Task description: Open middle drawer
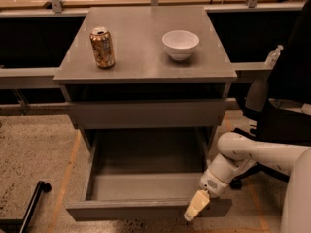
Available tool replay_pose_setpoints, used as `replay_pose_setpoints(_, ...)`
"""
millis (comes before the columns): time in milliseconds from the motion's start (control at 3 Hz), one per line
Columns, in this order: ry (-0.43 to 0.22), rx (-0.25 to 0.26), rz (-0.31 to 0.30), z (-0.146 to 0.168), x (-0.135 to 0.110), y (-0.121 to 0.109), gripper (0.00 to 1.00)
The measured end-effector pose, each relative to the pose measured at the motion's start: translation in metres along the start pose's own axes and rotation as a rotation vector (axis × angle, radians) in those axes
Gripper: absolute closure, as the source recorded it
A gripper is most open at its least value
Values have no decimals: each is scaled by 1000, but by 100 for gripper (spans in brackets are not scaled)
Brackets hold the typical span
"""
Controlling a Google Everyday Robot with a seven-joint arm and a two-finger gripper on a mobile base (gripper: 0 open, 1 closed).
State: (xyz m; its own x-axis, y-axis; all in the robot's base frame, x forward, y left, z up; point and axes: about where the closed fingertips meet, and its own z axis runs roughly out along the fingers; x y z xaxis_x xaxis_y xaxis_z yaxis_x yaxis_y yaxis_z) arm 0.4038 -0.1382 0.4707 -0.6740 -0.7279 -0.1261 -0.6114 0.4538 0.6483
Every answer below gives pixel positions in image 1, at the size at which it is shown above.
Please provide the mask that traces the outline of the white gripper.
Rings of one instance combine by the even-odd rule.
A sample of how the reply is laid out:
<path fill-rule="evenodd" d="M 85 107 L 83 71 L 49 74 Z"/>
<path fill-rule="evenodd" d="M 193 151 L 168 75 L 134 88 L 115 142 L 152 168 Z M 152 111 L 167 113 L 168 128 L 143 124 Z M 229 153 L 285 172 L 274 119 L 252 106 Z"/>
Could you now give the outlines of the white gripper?
<path fill-rule="evenodd" d="M 184 219 L 193 221 L 210 203 L 210 197 L 216 198 L 224 193 L 236 176 L 237 167 L 227 160 L 214 160 L 203 173 L 199 187 L 188 205 Z"/>

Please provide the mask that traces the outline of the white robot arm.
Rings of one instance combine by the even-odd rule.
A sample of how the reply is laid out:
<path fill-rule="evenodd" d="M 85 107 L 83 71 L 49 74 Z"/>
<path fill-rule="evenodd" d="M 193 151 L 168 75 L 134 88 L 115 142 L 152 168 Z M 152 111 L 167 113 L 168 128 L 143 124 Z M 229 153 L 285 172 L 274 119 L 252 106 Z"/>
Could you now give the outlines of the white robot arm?
<path fill-rule="evenodd" d="M 288 175 L 289 182 L 282 212 L 280 233 L 311 233 L 311 148 L 253 141 L 228 132 L 218 140 L 219 153 L 200 179 L 184 218 L 193 220 L 220 196 L 233 178 L 258 163 Z"/>

